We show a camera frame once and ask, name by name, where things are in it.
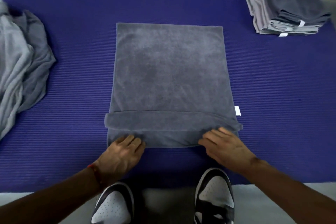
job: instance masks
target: towel label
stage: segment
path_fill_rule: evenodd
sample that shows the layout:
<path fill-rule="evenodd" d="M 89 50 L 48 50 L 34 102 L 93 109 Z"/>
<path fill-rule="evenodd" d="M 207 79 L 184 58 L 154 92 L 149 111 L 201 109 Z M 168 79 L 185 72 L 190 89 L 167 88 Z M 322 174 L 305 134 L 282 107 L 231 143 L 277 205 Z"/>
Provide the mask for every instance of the towel label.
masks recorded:
<path fill-rule="evenodd" d="M 286 36 L 288 36 L 288 33 L 280 33 L 278 37 L 286 37 Z"/>
<path fill-rule="evenodd" d="M 303 27 L 306 24 L 303 20 L 300 20 L 300 25 L 298 26 L 299 28 Z"/>
<path fill-rule="evenodd" d="M 236 110 L 236 116 L 241 116 L 239 106 L 235 106 L 234 109 Z"/>

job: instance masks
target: person's left arm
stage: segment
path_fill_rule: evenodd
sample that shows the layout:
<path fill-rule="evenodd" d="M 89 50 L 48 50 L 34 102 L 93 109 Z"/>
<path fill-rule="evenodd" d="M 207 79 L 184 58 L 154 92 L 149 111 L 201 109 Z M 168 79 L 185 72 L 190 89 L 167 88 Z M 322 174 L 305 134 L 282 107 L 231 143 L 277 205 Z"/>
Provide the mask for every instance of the person's left arm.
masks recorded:
<path fill-rule="evenodd" d="M 1 222 L 6 224 L 59 223 L 102 188 L 121 179 L 140 160 L 145 143 L 128 136 L 113 142 L 93 163 L 65 181 L 0 207 Z"/>

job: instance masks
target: shoe sole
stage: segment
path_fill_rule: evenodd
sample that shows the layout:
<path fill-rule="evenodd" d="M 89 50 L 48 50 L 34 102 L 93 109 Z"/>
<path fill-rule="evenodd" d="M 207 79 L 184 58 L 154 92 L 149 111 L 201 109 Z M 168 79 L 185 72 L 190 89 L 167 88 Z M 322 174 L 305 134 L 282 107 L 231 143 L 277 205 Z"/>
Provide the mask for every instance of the shoe sole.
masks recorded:
<path fill-rule="evenodd" d="M 127 188 L 129 194 L 131 195 L 131 200 L 132 200 L 132 211 L 133 211 L 132 216 L 134 217 L 134 197 L 133 197 L 133 193 L 132 193 L 131 189 L 130 189 L 130 188 L 128 187 L 128 185 L 125 184 L 124 182 L 116 182 L 116 183 L 112 184 L 111 186 L 116 185 L 116 184 L 124 185 L 124 186 Z M 100 201 L 100 199 L 102 198 L 104 192 L 105 192 L 108 188 L 110 188 L 111 186 L 108 186 L 108 187 L 107 187 L 106 189 L 104 189 L 104 191 L 100 194 L 99 199 L 96 201 L 96 205 L 97 205 L 97 203 Z"/>
<path fill-rule="evenodd" d="M 197 187 L 196 187 L 196 193 L 195 193 L 195 206 L 196 206 L 196 200 L 197 200 L 197 195 L 198 195 L 198 191 L 200 190 L 200 187 L 201 187 L 201 184 L 205 178 L 205 176 L 208 174 L 208 172 L 212 171 L 212 170 L 219 170 L 219 171 L 222 171 L 223 174 L 226 175 L 227 179 L 230 181 L 228 175 L 223 171 L 221 170 L 220 168 L 216 168 L 216 167 L 213 167 L 213 168 L 209 168 L 207 171 L 204 172 L 204 174 L 202 175 L 201 179 L 199 180 L 199 183 L 197 184 Z"/>

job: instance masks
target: shoe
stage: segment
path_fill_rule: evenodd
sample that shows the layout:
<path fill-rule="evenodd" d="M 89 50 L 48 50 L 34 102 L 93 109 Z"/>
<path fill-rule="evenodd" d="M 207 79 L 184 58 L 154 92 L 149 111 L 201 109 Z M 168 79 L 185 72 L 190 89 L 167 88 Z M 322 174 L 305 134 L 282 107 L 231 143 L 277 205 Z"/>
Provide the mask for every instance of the shoe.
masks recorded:
<path fill-rule="evenodd" d="M 233 224 L 235 203 L 231 183 L 219 168 L 210 168 L 196 187 L 195 224 Z"/>
<path fill-rule="evenodd" d="M 92 224 L 129 224 L 134 218 L 134 197 L 123 182 L 107 187 L 99 197 L 91 219 Z"/>

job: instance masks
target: bracelet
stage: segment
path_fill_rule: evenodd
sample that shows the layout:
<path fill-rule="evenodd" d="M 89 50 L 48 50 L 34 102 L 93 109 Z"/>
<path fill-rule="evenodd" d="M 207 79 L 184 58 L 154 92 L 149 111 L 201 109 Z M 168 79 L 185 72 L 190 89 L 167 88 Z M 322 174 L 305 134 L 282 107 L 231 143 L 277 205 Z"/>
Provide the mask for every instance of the bracelet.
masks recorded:
<path fill-rule="evenodd" d="M 91 168 L 93 170 L 93 174 L 94 174 L 94 176 L 96 178 L 96 181 L 99 184 L 99 189 L 101 191 L 103 191 L 104 190 L 104 185 L 103 185 L 103 182 L 102 182 L 102 175 L 100 174 L 99 169 L 97 168 L 97 166 L 94 163 L 88 165 L 87 167 Z"/>

